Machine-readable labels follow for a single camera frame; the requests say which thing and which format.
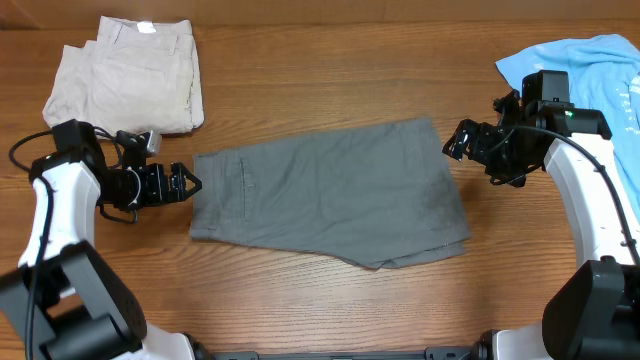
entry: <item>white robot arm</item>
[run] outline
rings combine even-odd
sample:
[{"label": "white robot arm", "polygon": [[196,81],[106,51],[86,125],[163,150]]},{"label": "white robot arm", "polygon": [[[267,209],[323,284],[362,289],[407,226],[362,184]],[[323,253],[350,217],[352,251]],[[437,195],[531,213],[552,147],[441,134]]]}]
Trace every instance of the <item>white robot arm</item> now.
[{"label": "white robot arm", "polygon": [[[183,201],[200,189],[200,181],[180,163],[172,164],[168,178],[162,165],[146,164],[146,157],[159,145],[153,132],[119,132],[112,138],[125,148],[119,162],[122,168],[107,168],[90,124],[72,120],[54,127],[52,134],[58,151],[34,161],[29,169],[37,199],[29,244],[19,269],[0,279],[0,305],[23,340],[31,337],[34,346],[29,356],[37,360],[203,359],[206,350],[193,339],[146,324],[133,294],[94,250],[96,206],[103,216],[117,219],[106,214],[104,204],[132,212]],[[187,178],[194,182],[191,190],[186,189]],[[53,211],[44,256],[38,259],[51,211],[44,182],[53,190]],[[37,262],[42,270],[34,291],[26,284],[38,271],[33,270]],[[27,316],[31,293],[40,294],[33,301],[33,335],[24,331],[31,323]],[[74,293],[83,300],[82,306],[56,318],[46,312]]]},{"label": "white robot arm", "polygon": [[494,101],[497,126],[463,120],[443,152],[485,165],[494,185],[522,187],[527,173],[544,166],[565,205],[578,271],[541,322],[484,334],[471,359],[639,358],[633,237],[640,227],[617,173],[611,131],[600,111],[569,102],[565,72],[529,75],[522,88],[522,99],[514,90]]},{"label": "white robot arm", "polygon": [[[574,134],[571,139],[606,167],[620,194],[629,227],[640,236],[640,226],[616,170],[611,141],[591,134]],[[609,190],[600,173],[594,171],[593,164],[561,140],[551,144],[544,164],[565,205],[576,246],[576,267],[604,256],[615,258],[619,264],[634,265]],[[497,332],[492,350],[494,360],[552,359],[544,345],[541,321],[518,330]]]}]

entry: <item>wooden table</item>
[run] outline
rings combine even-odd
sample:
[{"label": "wooden table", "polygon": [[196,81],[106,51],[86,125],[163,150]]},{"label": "wooden table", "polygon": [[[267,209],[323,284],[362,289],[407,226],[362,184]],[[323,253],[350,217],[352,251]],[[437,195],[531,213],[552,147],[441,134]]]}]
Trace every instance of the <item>wooden table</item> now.
[{"label": "wooden table", "polygon": [[[158,161],[190,167],[196,153],[422,115],[433,118],[444,142],[462,119],[496,121],[492,98],[509,91],[496,60],[545,41],[605,33],[640,44],[634,21],[196,29],[207,120],[190,135],[166,138]],[[0,33],[0,149],[47,128],[41,110],[62,46],[95,36]],[[19,158],[53,149],[51,139],[39,139]],[[24,173],[4,155],[0,165],[5,273],[25,249],[35,199]],[[429,265],[376,272],[327,256],[192,242],[190,201],[144,209],[136,226],[97,216],[96,245],[148,321],[187,331],[212,351],[470,344],[485,330],[540,319],[573,274],[575,251],[548,175],[533,174],[523,189],[494,187],[480,165],[450,165],[473,237],[466,255]],[[22,348],[2,318],[0,358],[23,358]]]}]

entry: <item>folded clothing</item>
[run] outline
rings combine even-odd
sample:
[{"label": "folded clothing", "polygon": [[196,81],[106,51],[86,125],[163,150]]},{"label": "folded clothing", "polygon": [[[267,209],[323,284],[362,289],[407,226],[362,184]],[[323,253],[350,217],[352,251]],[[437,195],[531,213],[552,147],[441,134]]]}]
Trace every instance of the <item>folded clothing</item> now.
[{"label": "folded clothing", "polygon": [[469,227],[426,119],[194,157],[191,236],[334,255],[369,268],[460,255]]},{"label": "folded clothing", "polygon": [[602,111],[611,128],[616,168],[640,221],[640,52],[620,35],[535,45],[496,62],[512,88],[539,70],[569,74],[571,102]]},{"label": "folded clothing", "polygon": [[96,41],[65,46],[42,111],[49,126],[69,119],[140,133],[184,133],[204,122],[200,70],[189,21],[152,24],[102,17]]}]

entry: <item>clothing label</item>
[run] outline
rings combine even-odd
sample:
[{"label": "clothing label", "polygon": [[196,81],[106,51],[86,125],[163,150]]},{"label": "clothing label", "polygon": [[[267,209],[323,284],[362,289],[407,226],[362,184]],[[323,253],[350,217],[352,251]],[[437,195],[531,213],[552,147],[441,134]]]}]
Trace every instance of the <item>clothing label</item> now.
[{"label": "clothing label", "polygon": [[151,21],[141,21],[138,23],[138,31],[144,34],[153,34],[156,32],[156,28],[153,27]]}]

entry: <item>blue t-shirt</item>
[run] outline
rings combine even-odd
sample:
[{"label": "blue t-shirt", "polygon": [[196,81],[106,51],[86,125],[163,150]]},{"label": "blue t-shirt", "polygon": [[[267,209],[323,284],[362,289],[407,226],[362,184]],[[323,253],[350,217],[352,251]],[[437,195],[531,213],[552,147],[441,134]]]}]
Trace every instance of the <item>blue t-shirt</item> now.
[{"label": "blue t-shirt", "polygon": [[512,88],[539,70],[569,74],[571,102],[602,111],[611,128],[616,168],[640,221],[640,52],[620,35],[535,45],[496,62]]}]

